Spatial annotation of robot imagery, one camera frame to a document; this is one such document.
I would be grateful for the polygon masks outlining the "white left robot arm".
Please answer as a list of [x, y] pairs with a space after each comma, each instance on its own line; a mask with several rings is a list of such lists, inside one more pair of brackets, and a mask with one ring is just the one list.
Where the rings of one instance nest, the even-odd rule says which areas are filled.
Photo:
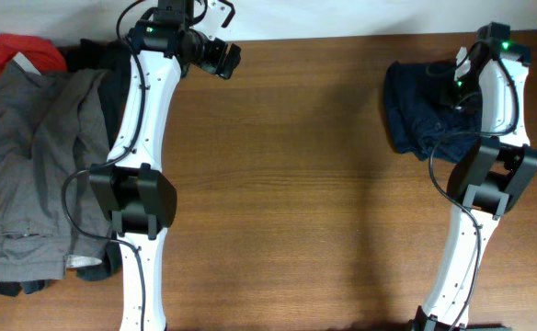
[[129, 31], [131, 81], [116, 141], [89, 183], [120, 247], [121, 331], [164, 330], [162, 264], [177, 212], [162, 147], [173, 94], [190, 66], [231, 78], [241, 50], [218, 38], [235, 15], [229, 1], [160, 1]]

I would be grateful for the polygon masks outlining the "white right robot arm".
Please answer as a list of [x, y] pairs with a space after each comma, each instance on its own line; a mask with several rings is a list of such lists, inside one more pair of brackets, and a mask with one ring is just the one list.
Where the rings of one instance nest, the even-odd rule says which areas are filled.
[[453, 83], [482, 100], [476, 142], [453, 168], [440, 194], [451, 203], [450, 229], [433, 287], [410, 330], [467, 330], [469, 307], [486, 246], [500, 219], [515, 206], [537, 173], [537, 150], [524, 123], [529, 47], [510, 27], [491, 22], [456, 58]]

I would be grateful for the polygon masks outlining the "navy blue shorts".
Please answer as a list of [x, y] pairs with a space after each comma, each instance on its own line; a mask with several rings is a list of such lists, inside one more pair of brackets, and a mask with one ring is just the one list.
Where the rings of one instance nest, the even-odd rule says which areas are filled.
[[431, 155], [460, 162], [481, 126], [481, 96], [449, 96], [451, 76], [432, 77], [424, 63], [392, 63], [383, 83], [383, 106], [393, 148], [425, 161]]

